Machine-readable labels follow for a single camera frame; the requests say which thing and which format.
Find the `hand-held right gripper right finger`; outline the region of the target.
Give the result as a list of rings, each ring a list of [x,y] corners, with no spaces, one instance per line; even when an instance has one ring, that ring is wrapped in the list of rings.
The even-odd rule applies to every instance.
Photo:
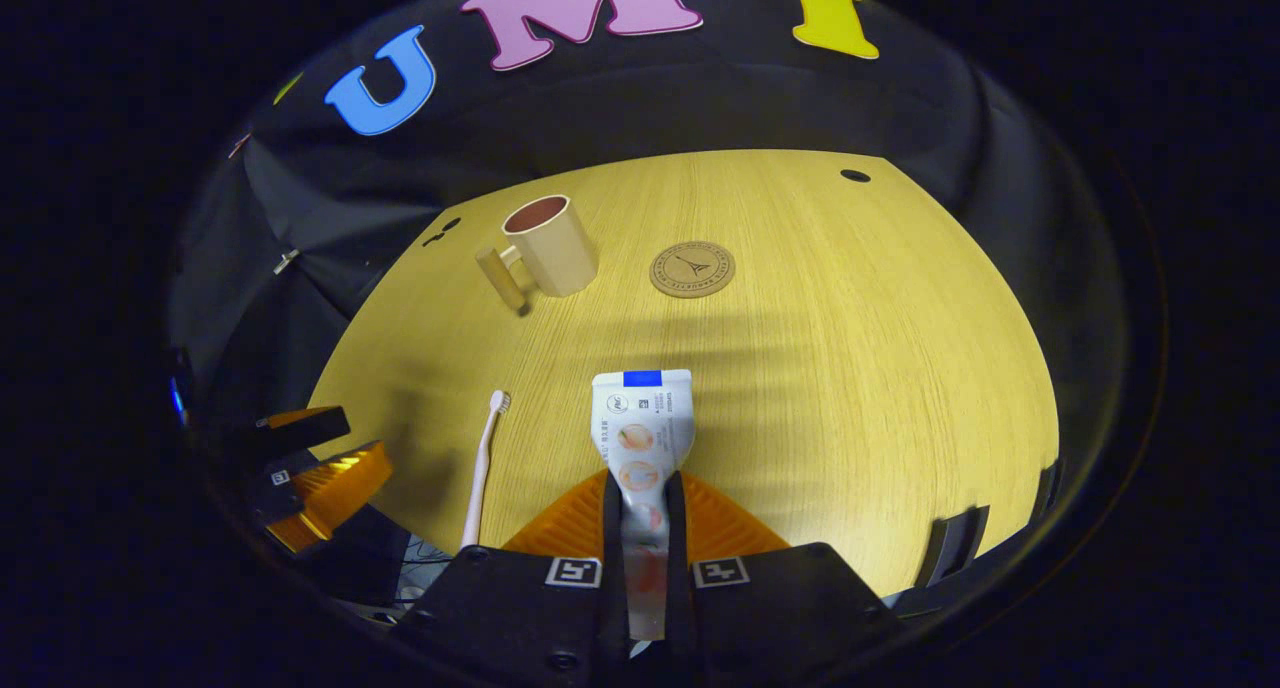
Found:
[[[703,480],[666,486],[666,643],[695,687],[827,687],[901,636],[893,611],[824,542],[788,546]]]

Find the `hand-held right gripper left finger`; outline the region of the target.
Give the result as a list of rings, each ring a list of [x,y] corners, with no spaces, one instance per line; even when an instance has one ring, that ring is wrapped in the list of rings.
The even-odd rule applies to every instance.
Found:
[[[620,489],[604,474],[599,556],[471,546],[393,629],[447,687],[599,687],[628,659]]]

